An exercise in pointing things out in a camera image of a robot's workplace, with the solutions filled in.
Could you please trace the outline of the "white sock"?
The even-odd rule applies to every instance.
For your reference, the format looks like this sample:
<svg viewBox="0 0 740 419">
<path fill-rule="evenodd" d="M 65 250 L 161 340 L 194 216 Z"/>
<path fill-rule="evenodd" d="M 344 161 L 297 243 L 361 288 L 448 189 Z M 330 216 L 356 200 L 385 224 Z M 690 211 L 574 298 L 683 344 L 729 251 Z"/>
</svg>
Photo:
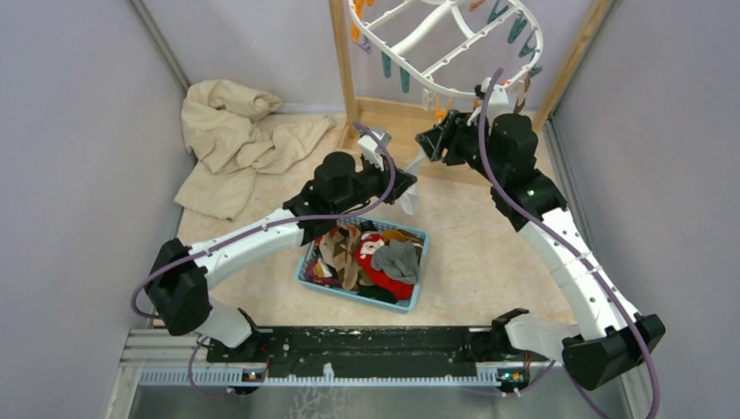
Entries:
<svg viewBox="0 0 740 419">
<path fill-rule="evenodd" d="M 410 175 L 418 176 L 419 171 L 421 169 L 421 164 L 425 159 L 426 159 L 426 154 L 420 148 L 417 155 L 406 166 L 405 172 Z M 410 216 L 412 216 L 418 209 L 419 201 L 420 201 L 420 198 L 419 198 L 417 182 L 415 182 L 408 189 L 406 189 L 406 191 L 401 195 L 401 197 L 398 200 L 403 211 L 407 215 L 410 215 Z"/>
</svg>

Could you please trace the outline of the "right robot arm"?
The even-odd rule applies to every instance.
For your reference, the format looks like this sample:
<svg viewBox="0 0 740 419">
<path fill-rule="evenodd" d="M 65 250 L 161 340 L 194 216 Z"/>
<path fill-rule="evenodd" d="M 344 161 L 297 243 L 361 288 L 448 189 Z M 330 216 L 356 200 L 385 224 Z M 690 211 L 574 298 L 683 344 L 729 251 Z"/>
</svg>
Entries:
<svg viewBox="0 0 740 419">
<path fill-rule="evenodd" d="M 495 355 L 513 360 L 523 351 L 541 354 L 562 363 L 587 390 L 643 365 L 658 388 L 652 352 L 666 327 L 620 293 L 588 248 L 564 196 L 536 167 L 531 119 L 502 113 L 479 128 L 469 118 L 453 111 L 415 140 L 431 161 L 466 164 L 493 181 L 497 209 L 539 255 L 576 319 L 568 325 L 525 309 L 509 311 L 492 323 Z"/>
</svg>

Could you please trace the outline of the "red santa sock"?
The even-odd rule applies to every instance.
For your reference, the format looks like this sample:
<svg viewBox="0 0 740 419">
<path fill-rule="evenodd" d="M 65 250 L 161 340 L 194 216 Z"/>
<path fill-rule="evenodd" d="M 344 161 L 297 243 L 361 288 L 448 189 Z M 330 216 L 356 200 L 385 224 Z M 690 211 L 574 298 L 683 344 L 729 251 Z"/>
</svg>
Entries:
<svg viewBox="0 0 740 419">
<path fill-rule="evenodd" d="M 412 242 L 386 241 L 379 232 L 365 232 L 353 251 L 353 260 L 371 285 L 396 302 L 410 300 L 419 277 L 419 258 Z"/>
</svg>

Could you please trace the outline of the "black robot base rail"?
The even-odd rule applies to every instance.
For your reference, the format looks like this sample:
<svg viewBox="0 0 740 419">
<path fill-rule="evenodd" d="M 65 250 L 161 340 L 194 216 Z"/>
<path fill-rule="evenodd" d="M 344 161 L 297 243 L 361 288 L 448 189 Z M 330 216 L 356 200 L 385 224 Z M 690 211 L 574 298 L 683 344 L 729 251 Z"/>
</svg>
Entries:
<svg viewBox="0 0 740 419">
<path fill-rule="evenodd" d="M 318 377 L 326 364 L 338 378 L 471 377 L 479 363 L 525 358 L 505 353 L 487 326 L 274 326 L 236 348 L 214 341 L 207 354 L 212 363 L 265 363 L 270 378 Z"/>
</svg>

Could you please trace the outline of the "grey sock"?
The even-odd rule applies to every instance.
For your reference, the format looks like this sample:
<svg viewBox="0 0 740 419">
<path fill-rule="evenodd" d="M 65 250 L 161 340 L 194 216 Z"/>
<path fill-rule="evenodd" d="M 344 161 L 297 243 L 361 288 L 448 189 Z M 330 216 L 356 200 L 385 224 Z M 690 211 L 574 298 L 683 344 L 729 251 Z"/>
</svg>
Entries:
<svg viewBox="0 0 740 419">
<path fill-rule="evenodd" d="M 372 256 L 371 266 L 393 280 L 416 285 L 420 279 L 421 247 L 412 241 L 392 239 Z"/>
</svg>

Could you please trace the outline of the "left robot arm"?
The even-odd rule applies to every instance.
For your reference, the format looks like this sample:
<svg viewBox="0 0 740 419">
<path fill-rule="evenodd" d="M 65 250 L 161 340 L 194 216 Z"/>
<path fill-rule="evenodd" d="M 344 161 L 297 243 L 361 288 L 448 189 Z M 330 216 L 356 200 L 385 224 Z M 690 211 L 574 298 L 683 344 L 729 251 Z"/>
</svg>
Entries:
<svg viewBox="0 0 740 419">
<path fill-rule="evenodd" d="M 255 359 L 262 339 L 249 316 L 209 294 L 221 281 L 282 251 L 300 248 L 331 230 L 341 218 L 372 206 L 393 204 L 418 181 L 383 157 L 375 165 L 332 152 L 299 193 L 263 219 L 216 239 L 186 245 L 164 243 L 140 290 L 172 336 L 198 333 L 224 344 L 240 361 Z"/>
</svg>

